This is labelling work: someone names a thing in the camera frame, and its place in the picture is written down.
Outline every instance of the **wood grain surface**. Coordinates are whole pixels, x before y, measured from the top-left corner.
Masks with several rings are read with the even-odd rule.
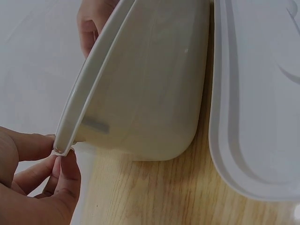
[[[131,162],[99,151],[83,225],[300,224],[298,203],[257,202],[235,193],[221,180],[210,158],[213,18],[211,5],[206,77],[193,143],[181,156],[165,162]]]

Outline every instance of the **white plastic lid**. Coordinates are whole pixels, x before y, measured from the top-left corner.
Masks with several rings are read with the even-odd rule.
[[[292,0],[216,0],[210,152],[249,198],[300,199],[300,14]]]

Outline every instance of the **hand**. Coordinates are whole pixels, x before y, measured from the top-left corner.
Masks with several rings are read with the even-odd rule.
[[[77,15],[81,49],[87,58],[119,0],[82,0]]]
[[[21,134],[0,127],[0,224],[70,224],[81,175],[74,151],[66,157],[49,156],[53,141],[51,136]],[[14,176],[19,162],[43,158]],[[43,192],[28,197],[47,177]]]

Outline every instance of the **finger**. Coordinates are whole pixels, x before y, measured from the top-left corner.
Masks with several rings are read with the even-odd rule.
[[[71,150],[60,159],[60,177],[54,195],[44,198],[63,214],[72,217],[80,194],[81,175],[75,152]]]
[[[81,50],[82,50],[85,58],[87,58],[90,51],[92,50],[92,48],[94,46],[94,43],[95,43],[94,33],[93,32],[80,32],[79,38],[80,38]]]
[[[27,170],[16,174],[14,182],[28,195],[51,175],[56,157],[52,155]]]
[[[59,177],[60,177],[60,159],[61,157],[57,157],[55,159],[55,163],[52,169],[52,174],[49,177],[49,180],[44,187],[44,190],[39,195],[35,196],[35,198],[45,198],[50,197],[54,194],[54,191],[56,189]]]
[[[77,15],[77,26],[80,38],[80,45],[84,56],[87,58],[94,43],[94,32],[97,30],[91,19],[84,17],[79,10]]]
[[[18,150],[19,161],[46,158],[53,149],[54,136],[22,134],[3,127],[0,127],[0,131],[6,133],[13,140]]]

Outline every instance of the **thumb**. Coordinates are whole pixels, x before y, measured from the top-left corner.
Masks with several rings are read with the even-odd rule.
[[[67,219],[71,220],[80,194],[81,175],[76,155],[71,150],[60,160],[60,176],[54,194],[46,198]]]

